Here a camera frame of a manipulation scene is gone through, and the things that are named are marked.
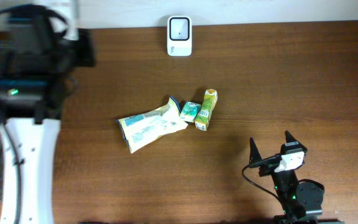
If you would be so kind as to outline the small teal tissue pack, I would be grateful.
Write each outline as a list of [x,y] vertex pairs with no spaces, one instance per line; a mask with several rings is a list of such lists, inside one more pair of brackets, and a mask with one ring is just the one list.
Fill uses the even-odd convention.
[[194,123],[200,109],[200,104],[187,101],[181,110],[180,119],[188,123]]

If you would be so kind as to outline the yellow snack bag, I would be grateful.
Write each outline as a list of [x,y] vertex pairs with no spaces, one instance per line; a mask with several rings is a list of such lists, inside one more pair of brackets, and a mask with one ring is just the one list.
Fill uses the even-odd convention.
[[186,129],[188,123],[180,118],[180,112],[177,100],[170,96],[166,105],[146,113],[117,119],[116,122],[133,154],[164,135]]

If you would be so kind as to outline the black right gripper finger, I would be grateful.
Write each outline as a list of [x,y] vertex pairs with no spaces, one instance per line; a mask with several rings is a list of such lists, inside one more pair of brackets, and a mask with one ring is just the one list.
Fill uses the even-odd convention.
[[302,148],[303,152],[308,152],[308,149],[301,142],[295,139],[295,137],[288,130],[285,131],[285,140],[286,146],[296,146],[297,148]]
[[250,138],[250,156],[249,156],[249,164],[255,164],[262,160],[260,152],[256,146],[256,143],[253,138]]

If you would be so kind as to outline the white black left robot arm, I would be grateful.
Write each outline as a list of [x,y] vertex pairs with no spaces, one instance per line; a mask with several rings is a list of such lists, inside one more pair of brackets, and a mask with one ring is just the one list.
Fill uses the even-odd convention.
[[43,4],[0,10],[1,223],[53,223],[55,147],[71,72],[95,65],[90,32]]

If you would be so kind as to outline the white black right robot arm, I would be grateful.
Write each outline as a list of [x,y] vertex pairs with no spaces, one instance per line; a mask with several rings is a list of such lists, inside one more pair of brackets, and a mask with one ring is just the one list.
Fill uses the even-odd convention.
[[[262,158],[253,138],[250,138],[249,164],[242,169],[243,178],[253,186],[272,195],[280,203],[283,215],[273,217],[274,223],[340,223],[339,220],[320,220],[324,185],[311,179],[298,179],[295,171],[305,163],[308,152],[301,142],[285,131],[285,143],[280,152]],[[258,168],[259,176],[270,176],[275,192],[256,184],[245,175],[246,169]]]

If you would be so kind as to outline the green tea carton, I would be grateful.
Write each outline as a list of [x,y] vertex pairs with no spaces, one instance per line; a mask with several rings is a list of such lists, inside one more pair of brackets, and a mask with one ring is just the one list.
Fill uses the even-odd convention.
[[205,91],[203,103],[195,118],[195,126],[197,129],[207,131],[217,100],[218,93],[215,89],[207,89]]

